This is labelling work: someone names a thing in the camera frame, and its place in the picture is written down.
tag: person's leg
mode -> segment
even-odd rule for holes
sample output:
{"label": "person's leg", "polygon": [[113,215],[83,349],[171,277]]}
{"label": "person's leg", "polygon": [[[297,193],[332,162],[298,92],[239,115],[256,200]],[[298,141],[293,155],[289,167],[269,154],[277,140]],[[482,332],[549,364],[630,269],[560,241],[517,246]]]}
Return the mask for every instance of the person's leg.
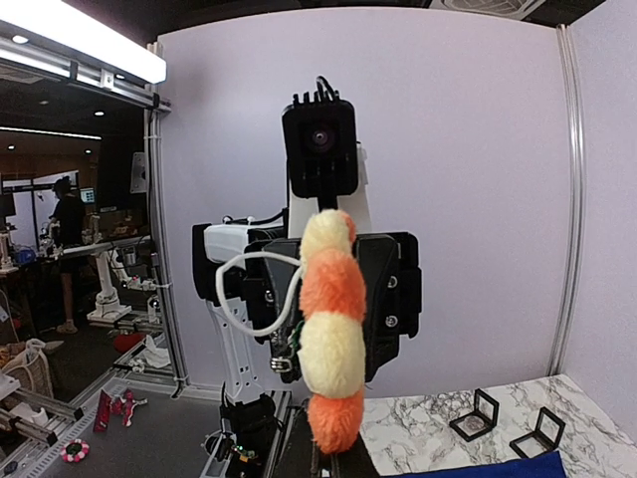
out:
{"label": "person's leg", "polygon": [[64,313],[66,321],[57,328],[60,334],[74,334],[78,331],[73,322],[73,273],[63,272],[60,274],[62,279],[62,295],[64,296]]}

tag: ceiling vent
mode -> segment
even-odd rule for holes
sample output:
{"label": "ceiling vent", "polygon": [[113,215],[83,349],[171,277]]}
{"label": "ceiling vent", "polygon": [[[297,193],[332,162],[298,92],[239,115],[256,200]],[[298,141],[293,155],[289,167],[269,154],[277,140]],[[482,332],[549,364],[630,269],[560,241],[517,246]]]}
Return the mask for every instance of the ceiling vent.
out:
{"label": "ceiling vent", "polygon": [[33,73],[22,72],[20,70],[14,70],[13,68],[0,65],[0,80],[33,85],[34,83],[38,83],[40,80],[43,80],[43,78],[34,75]]}
{"label": "ceiling vent", "polygon": [[522,20],[546,0],[433,0],[429,8]]}

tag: fluffy toy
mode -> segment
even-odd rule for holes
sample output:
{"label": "fluffy toy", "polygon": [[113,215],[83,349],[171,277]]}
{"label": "fluffy toy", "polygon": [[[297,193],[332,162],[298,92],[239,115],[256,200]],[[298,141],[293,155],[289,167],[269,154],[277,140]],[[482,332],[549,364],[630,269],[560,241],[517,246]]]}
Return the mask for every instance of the fluffy toy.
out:
{"label": "fluffy toy", "polygon": [[326,210],[308,222],[301,242],[303,286],[299,360],[314,396],[308,419],[325,454],[347,451],[362,422],[365,283],[351,254],[356,230],[342,211]]}

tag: shoe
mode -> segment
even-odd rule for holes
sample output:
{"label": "shoe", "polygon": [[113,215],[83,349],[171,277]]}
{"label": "shoe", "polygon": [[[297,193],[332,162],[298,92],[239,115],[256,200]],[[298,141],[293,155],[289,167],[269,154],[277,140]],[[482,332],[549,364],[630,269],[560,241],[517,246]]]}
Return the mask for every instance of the shoe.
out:
{"label": "shoe", "polygon": [[56,332],[58,334],[72,335],[78,332],[78,328],[74,326],[73,324],[65,323],[65,324],[62,324],[61,326],[57,326]]}
{"label": "shoe", "polygon": [[48,356],[64,345],[64,341],[51,341],[46,342],[43,348],[43,352]]}

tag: blue fabric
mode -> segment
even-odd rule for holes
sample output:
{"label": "blue fabric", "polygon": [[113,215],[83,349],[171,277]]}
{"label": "blue fabric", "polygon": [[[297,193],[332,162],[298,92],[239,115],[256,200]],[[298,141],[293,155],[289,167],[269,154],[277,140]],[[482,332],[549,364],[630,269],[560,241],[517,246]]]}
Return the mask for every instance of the blue fabric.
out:
{"label": "blue fabric", "polygon": [[497,465],[474,466],[457,470],[434,471],[401,478],[566,478],[558,451],[529,460],[514,460]]}

